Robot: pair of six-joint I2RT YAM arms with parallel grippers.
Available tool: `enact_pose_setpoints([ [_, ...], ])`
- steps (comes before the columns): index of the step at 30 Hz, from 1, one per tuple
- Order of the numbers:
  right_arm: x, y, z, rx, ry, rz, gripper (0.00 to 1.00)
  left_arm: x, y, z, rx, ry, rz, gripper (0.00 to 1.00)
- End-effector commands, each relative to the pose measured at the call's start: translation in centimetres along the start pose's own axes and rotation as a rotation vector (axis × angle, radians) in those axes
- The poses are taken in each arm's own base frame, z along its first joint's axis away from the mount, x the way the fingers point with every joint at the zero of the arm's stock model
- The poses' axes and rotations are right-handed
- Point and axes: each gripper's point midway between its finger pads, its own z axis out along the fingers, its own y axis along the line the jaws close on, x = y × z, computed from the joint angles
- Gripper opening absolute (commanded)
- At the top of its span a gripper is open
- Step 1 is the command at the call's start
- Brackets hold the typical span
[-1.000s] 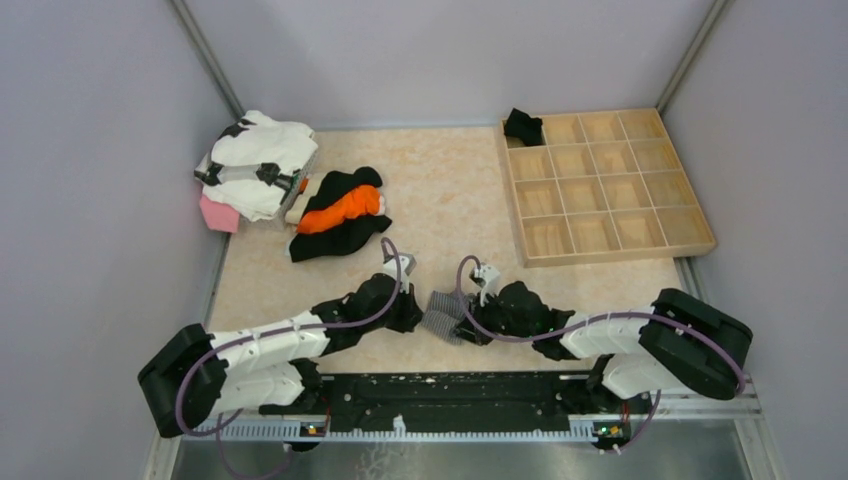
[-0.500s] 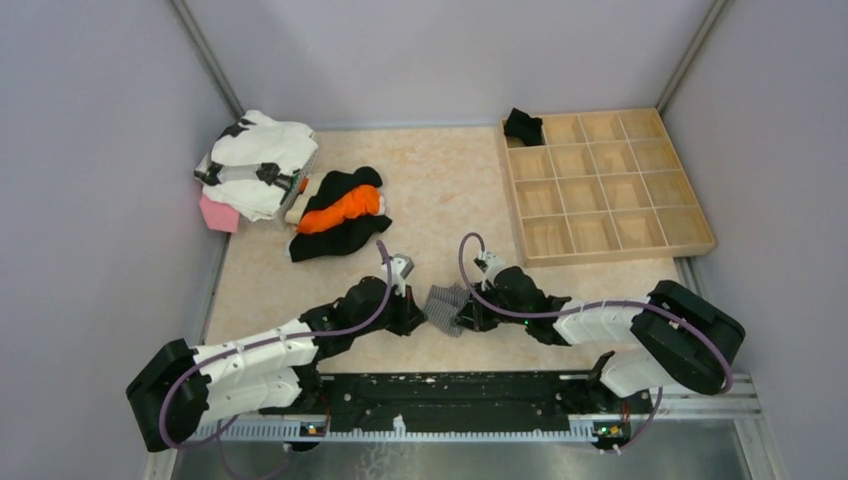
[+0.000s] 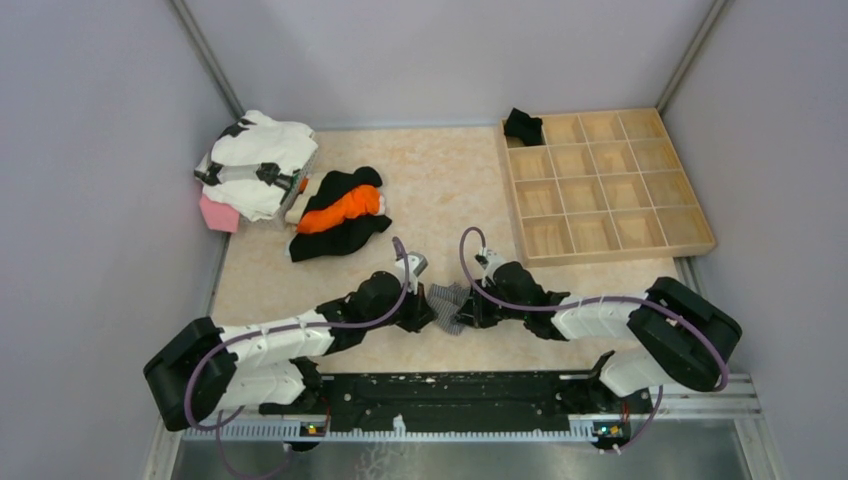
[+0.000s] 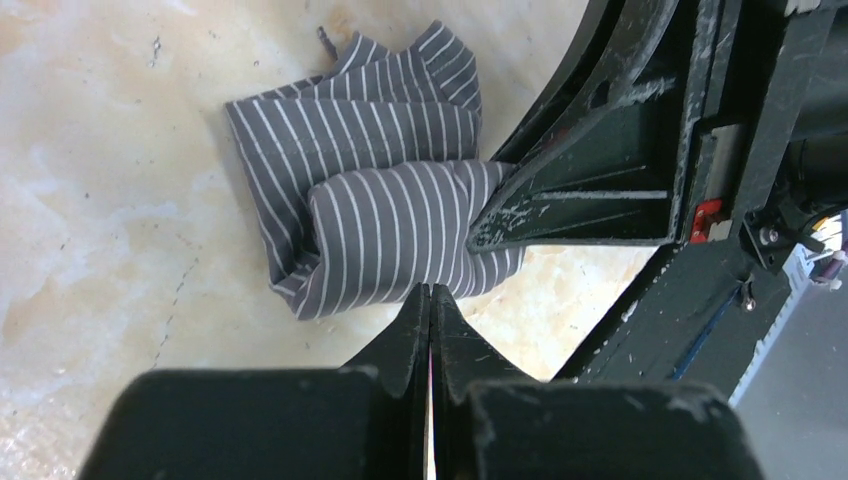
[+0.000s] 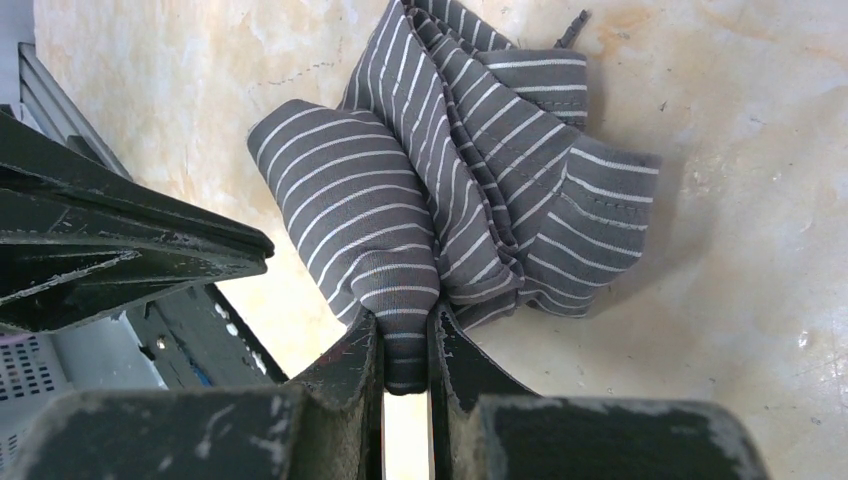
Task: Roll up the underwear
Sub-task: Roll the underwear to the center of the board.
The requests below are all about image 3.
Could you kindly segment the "grey striped underwear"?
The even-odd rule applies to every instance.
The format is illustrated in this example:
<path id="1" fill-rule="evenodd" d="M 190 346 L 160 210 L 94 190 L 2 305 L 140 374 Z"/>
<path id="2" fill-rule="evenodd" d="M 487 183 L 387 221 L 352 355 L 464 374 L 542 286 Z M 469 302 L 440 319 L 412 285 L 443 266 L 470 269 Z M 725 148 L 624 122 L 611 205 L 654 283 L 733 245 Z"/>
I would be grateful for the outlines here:
<path id="1" fill-rule="evenodd" d="M 449 286 L 432 284 L 427 291 L 427 303 L 435 313 L 433 323 L 452 336 L 459 336 L 465 326 L 458 322 L 460 310 L 470 295 L 470 288 L 452 283 Z"/>

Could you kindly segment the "orange underwear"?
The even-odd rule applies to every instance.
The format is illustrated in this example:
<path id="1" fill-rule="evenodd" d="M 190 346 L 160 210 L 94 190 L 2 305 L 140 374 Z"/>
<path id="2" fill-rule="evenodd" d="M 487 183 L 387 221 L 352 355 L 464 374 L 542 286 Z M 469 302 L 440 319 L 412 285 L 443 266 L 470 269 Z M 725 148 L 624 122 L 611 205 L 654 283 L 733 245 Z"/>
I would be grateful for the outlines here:
<path id="1" fill-rule="evenodd" d="M 374 186 L 360 185 L 332 205 L 306 212 L 297 224 L 296 231 L 301 234 L 322 233 L 347 220 L 366 215 L 383 215 L 385 212 L 386 200 L 382 193 Z"/>

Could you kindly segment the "wooden compartment tray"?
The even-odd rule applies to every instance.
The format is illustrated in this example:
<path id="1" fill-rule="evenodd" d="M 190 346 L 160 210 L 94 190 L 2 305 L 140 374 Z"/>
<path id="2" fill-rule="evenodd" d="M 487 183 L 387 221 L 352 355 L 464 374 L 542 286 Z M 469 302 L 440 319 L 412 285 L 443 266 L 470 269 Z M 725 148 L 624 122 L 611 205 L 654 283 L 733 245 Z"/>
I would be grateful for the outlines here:
<path id="1" fill-rule="evenodd" d="M 716 239 L 655 108 L 533 115 L 545 144 L 497 128 L 516 252 L 532 267 L 702 256 Z"/>

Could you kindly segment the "black boxer underwear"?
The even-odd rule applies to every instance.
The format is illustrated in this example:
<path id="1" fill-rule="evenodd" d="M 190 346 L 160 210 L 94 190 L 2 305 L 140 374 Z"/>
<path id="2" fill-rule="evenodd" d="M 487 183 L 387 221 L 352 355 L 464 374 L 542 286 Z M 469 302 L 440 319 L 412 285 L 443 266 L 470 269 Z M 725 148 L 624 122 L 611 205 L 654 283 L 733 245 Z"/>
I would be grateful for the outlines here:
<path id="1" fill-rule="evenodd" d="M 512 108 L 502 125 L 509 148 L 535 147 L 545 144 L 543 119 Z"/>

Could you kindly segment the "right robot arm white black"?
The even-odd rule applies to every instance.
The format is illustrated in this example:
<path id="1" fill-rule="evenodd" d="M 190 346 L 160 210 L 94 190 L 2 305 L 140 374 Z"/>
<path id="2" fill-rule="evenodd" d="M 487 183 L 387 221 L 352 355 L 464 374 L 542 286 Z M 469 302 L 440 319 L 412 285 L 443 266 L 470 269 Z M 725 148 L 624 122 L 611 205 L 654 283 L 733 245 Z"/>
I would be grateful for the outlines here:
<path id="1" fill-rule="evenodd" d="M 586 385 L 589 404 L 612 412 L 640 389 L 677 383 L 697 392 L 719 391 L 730 380 L 728 361 L 743 336 L 739 323 L 671 277 L 644 292 L 573 296 L 544 289 L 517 261 L 478 254 L 483 270 L 471 288 L 468 314 L 458 321 L 491 328 L 516 320 L 550 341 L 612 338 L 631 346 L 608 355 Z"/>

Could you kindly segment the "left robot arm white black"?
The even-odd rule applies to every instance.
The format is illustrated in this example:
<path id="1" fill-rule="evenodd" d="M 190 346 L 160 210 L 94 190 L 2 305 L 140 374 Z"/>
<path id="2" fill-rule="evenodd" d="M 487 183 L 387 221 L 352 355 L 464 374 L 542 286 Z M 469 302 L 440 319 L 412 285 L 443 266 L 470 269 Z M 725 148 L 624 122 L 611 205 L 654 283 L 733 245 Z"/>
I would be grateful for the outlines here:
<path id="1" fill-rule="evenodd" d="M 304 313 L 260 324 L 219 326 L 191 321 L 143 368 L 167 430 L 209 431 L 211 416 L 244 407 L 308 413 L 319 404 L 316 359 L 360 345 L 378 328 L 418 333 L 435 314 L 419 278 L 426 257 L 398 257 L 359 287 Z"/>

